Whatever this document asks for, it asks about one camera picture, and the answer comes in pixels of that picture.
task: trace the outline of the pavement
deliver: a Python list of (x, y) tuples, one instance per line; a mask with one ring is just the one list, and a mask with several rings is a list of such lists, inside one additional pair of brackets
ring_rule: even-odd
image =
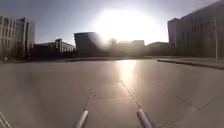
[(216, 60), (214, 58), (162, 58), (158, 59), (157, 61), (224, 70), (223, 59)]
[(156, 60), (0, 65), (0, 111), (12, 128), (221, 128), (224, 72)]

